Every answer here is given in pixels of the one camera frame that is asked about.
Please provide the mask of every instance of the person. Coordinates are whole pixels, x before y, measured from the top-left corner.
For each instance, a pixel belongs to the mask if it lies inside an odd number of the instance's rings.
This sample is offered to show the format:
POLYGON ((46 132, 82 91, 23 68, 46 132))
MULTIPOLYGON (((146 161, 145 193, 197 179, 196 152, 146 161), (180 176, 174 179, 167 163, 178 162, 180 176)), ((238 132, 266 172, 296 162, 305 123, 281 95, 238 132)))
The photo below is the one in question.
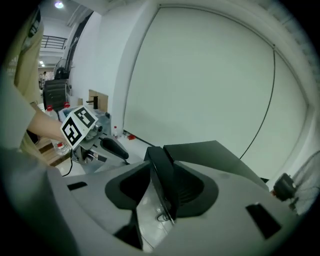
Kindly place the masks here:
MULTIPOLYGON (((8 77, 6 83, 15 86, 16 90, 33 109, 32 111, 28 108, 27 116, 32 118, 27 130, 38 136, 66 143, 60 131, 61 122, 51 119, 37 107, 37 103, 40 101, 38 58, 43 32, 44 25, 40 9, 37 8, 17 32, 15 39, 8 49, 3 63, 8 77)), ((19 98, 16 93, 11 93, 11 95, 15 95, 17 99, 19 98)), ((12 102, 14 104, 22 104, 21 99, 20 102, 12 102)), ((44 157, 26 132, 21 141, 20 149, 44 161, 44 157)))

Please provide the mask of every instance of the gray machine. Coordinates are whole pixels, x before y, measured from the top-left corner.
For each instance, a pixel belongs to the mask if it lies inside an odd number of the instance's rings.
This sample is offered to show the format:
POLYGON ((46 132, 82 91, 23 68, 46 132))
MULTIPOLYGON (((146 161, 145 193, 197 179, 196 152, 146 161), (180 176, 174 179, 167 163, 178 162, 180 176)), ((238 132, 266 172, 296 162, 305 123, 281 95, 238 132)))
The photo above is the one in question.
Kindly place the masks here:
POLYGON ((175 160, 166 147, 71 177, 16 151, 0 156, 13 208, 59 255, 144 255, 136 208, 151 180, 174 223, 151 255, 269 255, 299 220, 249 178, 175 160))

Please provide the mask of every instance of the wooden board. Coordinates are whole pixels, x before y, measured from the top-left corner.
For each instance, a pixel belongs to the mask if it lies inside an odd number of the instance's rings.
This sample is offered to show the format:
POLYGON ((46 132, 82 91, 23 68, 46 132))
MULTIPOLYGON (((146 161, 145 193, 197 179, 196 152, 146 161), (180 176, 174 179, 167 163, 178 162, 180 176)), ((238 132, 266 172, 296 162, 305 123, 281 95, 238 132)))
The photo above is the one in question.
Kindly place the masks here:
POLYGON ((93 96, 98 96, 98 109, 103 112, 108 112, 108 95, 97 92, 95 90, 89 90, 89 101, 93 101, 93 96))

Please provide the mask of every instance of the bottle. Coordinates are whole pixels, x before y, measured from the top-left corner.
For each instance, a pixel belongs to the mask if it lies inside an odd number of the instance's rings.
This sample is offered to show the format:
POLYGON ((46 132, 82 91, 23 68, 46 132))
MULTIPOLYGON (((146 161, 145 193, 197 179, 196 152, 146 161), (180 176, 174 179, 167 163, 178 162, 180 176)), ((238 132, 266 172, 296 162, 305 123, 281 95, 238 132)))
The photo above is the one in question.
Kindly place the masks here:
POLYGON ((118 132, 117 132, 117 127, 116 126, 114 127, 113 137, 118 139, 118 132))
MULTIPOLYGON (((46 111, 45 112, 52 119, 59 120, 58 114, 57 114, 57 112, 54 111, 52 105, 48 105, 46 107, 46 111)), ((55 152, 59 156, 64 156, 70 151, 70 148, 66 143, 57 141, 55 139, 51 139, 51 142, 52 142, 52 145, 54 147, 55 152)))

